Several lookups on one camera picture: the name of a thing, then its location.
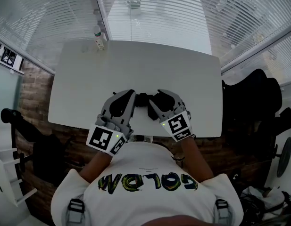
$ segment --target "wall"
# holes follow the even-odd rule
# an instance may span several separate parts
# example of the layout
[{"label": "wall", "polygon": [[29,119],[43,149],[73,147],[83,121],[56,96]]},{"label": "wall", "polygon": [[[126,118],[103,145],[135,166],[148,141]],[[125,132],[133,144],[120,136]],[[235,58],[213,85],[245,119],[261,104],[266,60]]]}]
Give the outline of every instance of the wall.
[{"label": "wall", "polygon": [[[284,98],[283,105],[279,112],[283,111],[287,107],[291,108],[291,94],[286,97],[284,97],[283,95],[283,98]],[[282,134],[276,137],[276,143],[278,144],[277,154],[282,153],[284,143],[288,137],[291,137],[291,129],[284,131]],[[286,191],[287,193],[291,195],[291,158],[290,158],[290,161],[285,173],[280,178],[277,178],[276,176],[278,161],[279,161],[278,157],[272,160],[272,164],[270,167],[268,178],[265,183],[265,187],[273,187],[273,186],[280,187],[280,189],[282,189],[283,191]]]},{"label": "wall", "polygon": [[[16,106],[18,85],[22,77],[17,74],[11,74],[8,69],[0,65],[0,112],[3,108],[14,108]],[[0,120],[0,149],[12,148],[11,144],[11,126],[4,124]],[[12,153],[0,153],[4,160],[12,160]],[[16,178],[15,167],[8,168],[9,178]],[[23,196],[19,185],[13,187],[16,198]],[[0,226],[14,226],[27,218],[30,212],[25,202],[18,207],[10,203],[6,196],[0,192]]]}]

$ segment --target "floor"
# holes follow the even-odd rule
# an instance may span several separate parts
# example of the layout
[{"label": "floor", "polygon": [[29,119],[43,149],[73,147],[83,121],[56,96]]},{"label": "floor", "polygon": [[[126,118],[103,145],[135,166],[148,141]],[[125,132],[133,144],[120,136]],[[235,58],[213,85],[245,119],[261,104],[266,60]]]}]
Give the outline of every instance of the floor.
[{"label": "floor", "polygon": [[[43,134],[55,134],[65,143],[73,137],[71,144],[67,147],[67,157],[77,163],[88,163],[96,151],[85,145],[88,131],[85,129],[71,128],[67,126],[52,124],[48,122],[48,110],[53,77],[25,62],[22,71],[25,73],[18,110],[24,118],[36,126]],[[183,156],[182,149],[172,139],[167,137],[155,137],[154,142],[165,144],[175,157]],[[215,139],[197,138],[196,142],[215,175],[226,173],[230,175],[236,168],[241,169],[241,178],[254,186],[262,187],[265,183],[271,161],[259,161],[254,156],[237,155],[234,148],[226,143],[225,136]],[[33,144],[17,133],[16,145],[19,153],[29,155],[32,153]],[[67,170],[81,167],[67,164]],[[33,174],[32,162],[26,163],[25,173],[21,173],[23,193],[37,188],[37,193],[26,200],[31,214],[48,225],[54,225],[50,214],[50,203],[56,187],[43,181]]]}]

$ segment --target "plastic bottle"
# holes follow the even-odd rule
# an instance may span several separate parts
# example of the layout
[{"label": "plastic bottle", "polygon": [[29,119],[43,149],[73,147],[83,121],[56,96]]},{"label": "plastic bottle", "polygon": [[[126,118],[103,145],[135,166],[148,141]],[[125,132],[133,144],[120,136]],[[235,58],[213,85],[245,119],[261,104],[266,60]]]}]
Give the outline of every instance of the plastic bottle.
[{"label": "plastic bottle", "polygon": [[104,50],[104,38],[103,35],[101,33],[100,27],[98,25],[95,25],[93,28],[93,32],[95,34],[95,43],[97,44],[98,48],[100,50]]}]

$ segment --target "black object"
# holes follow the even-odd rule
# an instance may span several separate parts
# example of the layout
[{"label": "black object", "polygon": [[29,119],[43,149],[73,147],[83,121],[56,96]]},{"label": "black object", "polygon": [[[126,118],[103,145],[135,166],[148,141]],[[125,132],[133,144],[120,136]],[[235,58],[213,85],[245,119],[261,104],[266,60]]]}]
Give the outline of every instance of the black object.
[{"label": "black object", "polygon": [[277,167],[277,177],[280,178],[284,174],[291,157],[291,137],[286,140],[282,154],[276,154],[275,151],[274,157],[276,156],[280,158]]},{"label": "black object", "polygon": [[256,69],[235,85],[223,84],[223,127],[234,120],[261,121],[274,117],[282,107],[282,93],[276,79]]},{"label": "black object", "polygon": [[251,226],[262,221],[265,210],[263,201],[253,195],[241,196],[240,201],[244,211],[241,226]]},{"label": "black object", "polygon": [[135,106],[147,106],[147,114],[153,121],[155,121],[159,117],[154,111],[153,107],[150,105],[150,100],[152,100],[159,107],[159,109],[164,112],[173,109],[173,106],[175,105],[175,100],[171,96],[164,93],[157,93],[155,95],[147,95],[146,93],[138,94],[135,99]]},{"label": "black object", "polygon": [[216,200],[216,208],[219,209],[227,209],[228,206],[228,202],[223,200],[223,199],[217,199]]},{"label": "black object", "polygon": [[226,133],[226,142],[235,148],[237,155],[254,155],[260,161],[272,160],[276,137],[269,134],[254,132],[248,135],[245,132]]},{"label": "black object", "polygon": [[124,95],[122,95],[121,97],[119,97],[118,99],[111,103],[111,105],[109,106],[111,119],[112,117],[121,117],[124,114],[133,93],[135,93],[135,91],[133,89],[130,89]]},{"label": "black object", "polygon": [[19,155],[21,171],[25,171],[27,161],[33,160],[34,175],[58,186],[65,176],[64,156],[69,140],[62,145],[54,134],[43,135],[34,125],[25,121],[19,111],[5,108],[1,111],[1,119],[11,124],[13,133],[17,129],[27,141],[34,142],[32,155]]},{"label": "black object", "polygon": [[278,136],[288,129],[291,129],[291,108],[283,110],[280,117],[262,121],[258,127],[258,133]]}]

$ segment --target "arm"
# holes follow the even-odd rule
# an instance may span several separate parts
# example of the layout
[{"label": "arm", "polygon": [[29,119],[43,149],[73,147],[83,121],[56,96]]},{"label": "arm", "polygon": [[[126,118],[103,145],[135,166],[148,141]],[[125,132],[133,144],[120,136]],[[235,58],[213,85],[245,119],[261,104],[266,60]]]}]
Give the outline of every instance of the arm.
[{"label": "arm", "polygon": [[80,171],[79,175],[91,183],[107,168],[111,160],[110,155],[98,151],[93,159]]},{"label": "arm", "polygon": [[181,146],[185,156],[185,165],[189,174],[198,182],[214,177],[212,170],[204,160],[192,137],[187,137],[181,141]]}]

